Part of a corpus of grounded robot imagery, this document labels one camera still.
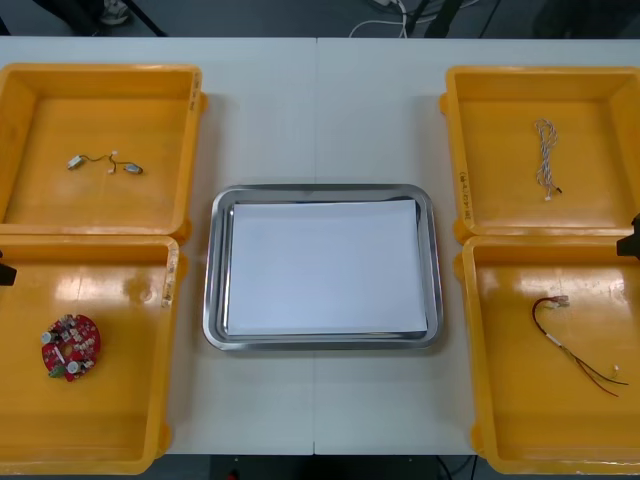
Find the wire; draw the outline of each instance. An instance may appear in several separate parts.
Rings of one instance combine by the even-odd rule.
[[[109,173],[111,174],[116,173],[116,169],[118,165],[124,165],[125,170],[127,170],[129,173],[140,174],[143,172],[142,167],[140,167],[139,165],[136,165],[133,162],[118,162],[114,160],[113,156],[116,155],[117,153],[118,152],[114,151],[114,152],[111,152],[109,155],[102,155],[101,157],[98,157],[98,158],[91,158],[88,155],[78,155],[78,157],[82,158],[83,160],[87,160],[89,162],[99,162],[100,160],[103,160],[106,158],[113,165],[113,168],[109,170]]]
[[[389,4],[386,7],[383,7],[382,5],[380,5],[378,2],[376,2],[375,0],[364,0],[367,4],[369,4],[370,7],[378,10],[380,13],[383,13],[385,15],[397,15],[398,14],[398,9],[393,8],[393,4]],[[434,0],[433,2],[429,2],[429,7],[425,9],[424,12],[422,12],[422,14],[420,15],[420,18],[424,18],[424,17],[428,17],[431,15],[435,15],[436,13],[438,13],[438,10],[440,9],[440,7],[442,7],[442,0]],[[414,15],[416,12],[418,11],[418,8],[414,8],[413,10],[408,10],[407,11],[407,16],[411,16]]]
[[[440,464],[440,466],[442,467],[442,469],[444,470],[444,473],[447,474],[447,480],[453,480],[453,477],[451,476],[451,472],[449,471],[449,468],[447,467],[447,465],[444,463],[444,461],[442,460],[442,458],[440,458],[440,455],[436,455],[436,460],[438,460],[438,463]]]
[[[541,187],[547,189],[545,200],[551,200],[551,193],[555,190],[562,193],[562,190],[553,183],[551,175],[551,150],[558,143],[558,132],[553,123],[546,118],[539,118],[534,124],[540,135],[540,152],[542,153],[542,163],[536,172],[536,180]]]
[[[556,296],[556,297],[542,297],[542,298],[539,298],[538,300],[536,300],[533,303],[533,307],[531,308],[531,316],[533,317],[533,321],[535,322],[536,327],[538,327],[538,330],[540,330],[544,334],[545,337],[547,337],[549,340],[551,340],[551,342],[553,342],[553,344],[556,347],[558,347],[560,350],[562,350],[564,353],[566,353],[573,361],[575,361],[576,364],[578,365],[578,367],[580,367],[580,369],[585,373],[585,375],[587,377],[589,377],[589,379],[593,383],[595,383],[598,388],[600,388],[601,390],[607,392],[609,395],[613,395],[614,397],[617,397],[618,394],[613,393],[610,390],[607,390],[600,383],[598,383],[598,381],[596,380],[596,377],[599,378],[602,381],[615,383],[616,385],[629,385],[629,384],[626,383],[626,382],[619,382],[617,380],[614,380],[613,378],[610,378],[610,377],[607,377],[607,376],[601,374],[595,368],[593,368],[591,365],[589,365],[587,362],[585,362],[580,357],[578,357],[576,354],[574,354],[571,350],[569,350],[568,347],[566,347],[565,345],[560,343],[560,341],[557,338],[555,338],[553,335],[549,334],[544,328],[542,328],[542,325],[540,325],[540,322],[536,318],[536,311],[538,309],[538,306],[541,303],[544,303],[544,302],[551,302],[554,305],[553,308],[566,307],[566,306],[569,306],[569,297],[567,297],[566,295],[559,295],[559,296]],[[614,371],[617,371],[617,370],[618,370],[618,368],[617,368],[617,365],[616,365],[614,367]]]
[[[456,468],[454,471],[451,472],[451,476],[455,477],[457,474],[459,474],[462,470],[464,470],[465,468],[467,468],[467,465],[469,465],[469,462],[471,461],[471,459],[474,457],[474,455],[469,455],[467,456],[467,458],[465,459],[464,462],[462,462],[462,465],[460,465],[458,468]]]
[[[462,10],[463,8],[467,8],[467,7],[471,7],[472,5],[475,5],[476,3],[480,2],[481,0],[469,0],[467,3],[462,4],[462,6],[460,7],[460,10]],[[416,23],[417,24],[423,24],[423,23],[429,23],[431,21],[433,21],[436,18],[437,15],[428,15],[426,17],[424,17],[422,20],[418,20]],[[353,38],[353,34],[356,33],[356,31],[364,26],[364,25],[371,25],[371,24],[377,24],[377,25],[402,25],[402,32],[401,33],[406,33],[405,27],[406,27],[406,21],[403,22],[393,22],[393,21],[389,21],[389,20],[366,20],[364,22],[360,22],[358,25],[356,25],[355,27],[353,27],[353,29],[351,30],[351,33],[349,33],[349,37],[348,38]]]
[[[484,33],[487,31],[487,27],[491,23],[491,19],[493,18],[493,15],[496,13],[496,10],[500,6],[500,3],[502,3],[502,0],[497,0],[496,1],[496,4],[493,6],[493,9],[491,10],[491,13],[489,14],[489,18],[487,18],[487,22],[484,24],[484,27],[482,27],[482,31],[480,32],[480,35],[478,35],[478,38],[482,38],[484,36]]]
[[[473,480],[473,477],[476,475],[476,465],[478,464],[478,456],[476,455],[473,459],[473,468],[471,469],[471,477],[469,480]]]
[[[109,158],[109,157],[113,156],[113,154],[111,154],[111,155],[103,155],[103,156],[98,157],[98,158],[91,158],[88,155],[78,155],[78,156],[80,158],[82,158],[83,160],[87,160],[89,162],[99,162],[102,159]]]

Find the red circuit board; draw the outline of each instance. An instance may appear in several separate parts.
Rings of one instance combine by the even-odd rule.
[[[65,315],[48,330],[56,335],[53,343],[42,346],[42,360],[51,372],[56,367],[64,367],[64,377],[68,382],[85,375],[95,364],[100,352],[100,332],[93,321],[84,315]],[[79,362],[82,369],[75,374],[66,371],[69,362]]]

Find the shoe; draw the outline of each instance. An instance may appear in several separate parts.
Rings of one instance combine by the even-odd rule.
[[[129,18],[129,8],[121,0],[104,0],[104,11],[100,22],[114,26],[123,24]]]

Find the cable with connector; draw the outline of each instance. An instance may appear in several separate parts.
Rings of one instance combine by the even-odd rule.
[[[381,25],[402,25],[402,30],[400,30],[400,35],[398,36],[398,38],[402,38],[402,37],[407,38],[407,30],[406,30],[407,9],[405,8],[404,3],[402,3],[402,0],[391,0],[391,3],[393,3],[398,7],[398,9],[400,9],[400,14],[402,15],[401,22],[389,22],[386,20],[366,20],[364,22],[359,23],[355,27],[353,27],[353,29],[351,30],[351,33],[349,33],[349,38],[352,38],[353,34],[356,33],[356,30],[358,30],[360,27],[364,25],[369,25],[371,23],[381,24]]]
[[[540,322],[538,321],[538,319],[536,318],[536,311],[538,310],[538,306],[542,303],[548,302],[548,308],[559,308],[559,307],[568,307],[569,306],[569,297],[567,295],[558,295],[555,297],[543,297],[543,298],[539,298],[538,300],[536,300],[533,304],[533,307],[531,308],[531,316],[533,317],[533,321],[536,324],[536,327],[538,327],[538,330],[540,330],[542,332],[542,334],[547,337],[556,347],[558,347],[560,350],[562,350],[564,353],[566,353],[570,358],[572,358],[576,364],[580,367],[580,369],[585,373],[585,375],[587,377],[589,377],[589,379],[596,384],[596,386],[598,388],[600,388],[601,390],[607,392],[609,395],[613,395],[614,397],[617,397],[618,395],[616,393],[613,393],[610,390],[607,390],[606,388],[604,388],[600,383],[598,383],[598,381],[596,379],[600,379],[603,381],[607,381],[610,383],[615,383],[616,385],[629,385],[628,383],[625,382],[619,382],[617,380],[614,380],[611,377],[607,377],[603,374],[601,374],[600,372],[598,372],[595,368],[593,368],[592,366],[590,366],[587,362],[585,362],[584,360],[582,360],[580,357],[578,357],[575,353],[573,353],[571,350],[569,350],[569,348],[565,345],[563,345],[557,338],[555,338],[553,335],[551,335],[549,332],[547,332],[542,325],[540,325]],[[613,371],[614,371],[614,376],[617,375],[618,373],[618,366],[614,365],[613,367]]]
[[[462,6],[460,7],[460,10],[462,10],[463,8],[467,8],[467,7],[471,7],[472,5],[475,5],[476,3],[478,3],[480,0],[470,0],[467,3],[463,3]],[[361,22],[359,24],[357,24],[355,27],[353,27],[353,29],[351,30],[351,33],[349,33],[349,37],[348,38],[353,38],[353,34],[360,28],[363,27],[364,25],[371,25],[371,24],[376,24],[376,25],[402,25],[402,31],[400,32],[400,37],[399,38],[408,38],[409,35],[407,35],[407,17],[408,15],[412,14],[413,12],[407,12],[403,15],[403,21],[401,22],[393,22],[390,20],[366,20],[364,22]],[[437,15],[429,15],[427,17],[423,17],[421,20],[416,21],[415,23],[417,25],[421,25],[423,23],[429,23],[432,22],[435,18],[437,17]]]

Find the black wire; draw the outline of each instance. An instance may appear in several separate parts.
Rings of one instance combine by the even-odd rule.
[[[451,476],[451,472],[449,471],[449,468],[444,463],[444,461],[440,458],[440,455],[436,455],[436,460],[438,460],[438,463],[440,464],[440,466],[444,470],[444,473],[447,474],[447,480],[453,480],[453,477]]]
[[[502,0],[497,0],[496,4],[493,6],[493,10],[491,10],[491,13],[489,14],[489,18],[487,18],[487,23],[485,23],[484,27],[482,27],[482,31],[480,32],[480,35],[478,35],[478,38],[482,38],[484,36],[484,33],[487,31],[487,27],[491,23],[491,19],[493,18],[493,15],[496,13],[496,10],[500,6],[500,3],[502,3]]]
[[[415,14],[407,14],[407,24],[405,25],[404,31],[407,33],[407,37],[413,35],[413,31],[416,29],[416,24],[420,20],[423,15],[424,10],[429,5],[431,0],[422,0],[418,8],[415,10]]]
[[[531,308],[531,316],[533,317],[533,321],[536,324],[536,327],[538,327],[538,330],[540,330],[542,332],[542,334],[546,337],[548,337],[550,340],[552,337],[549,336],[549,334],[547,333],[547,331],[542,327],[542,325],[540,325],[540,322],[538,322],[538,318],[536,317],[536,311],[538,309],[538,305],[540,305],[543,302],[556,302],[558,301],[558,297],[542,297],[539,298],[538,300],[536,300],[533,303],[533,307]],[[594,378],[593,374],[597,375],[598,377],[600,377],[602,380],[606,380],[607,382],[611,382],[611,383],[615,383],[618,385],[629,385],[626,382],[619,382],[617,380],[614,380],[612,378],[609,378],[605,375],[602,375],[600,372],[598,372],[595,368],[593,368],[591,365],[589,365],[587,362],[585,362],[584,360],[582,360],[580,357],[578,357],[575,353],[573,353],[571,350],[569,350],[566,346],[560,344],[558,345],[556,342],[557,340],[552,340],[553,343],[560,348],[560,350],[562,350],[564,353],[566,353],[569,357],[571,357],[576,364],[578,365],[578,367],[580,367],[580,369],[585,373],[585,375],[587,377],[589,377],[589,379],[598,387],[600,388],[602,391],[608,393],[609,395],[613,395],[614,397],[617,397],[618,395],[610,390],[607,390],[606,388],[604,388],[602,385],[600,385],[596,379]],[[587,368],[593,372],[593,374],[590,374],[589,371],[587,371]]]
[[[478,456],[476,455],[475,458],[473,459],[473,468],[471,469],[471,477],[469,478],[469,480],[473,480],[473,477],[476,474],[476,465],[478,464]]]
[[[462,462],[462,465],[460,465],[458,468],[456,468],[454,471],[451,472],[451,476],[455,477],[457,474],[459,474],[462,470],[464,470],[465,468],[467,468],[467,465],[469,465],[469,462],[471,461],[471,459],[473,458],[474,455],[469,455],[464,462]]]

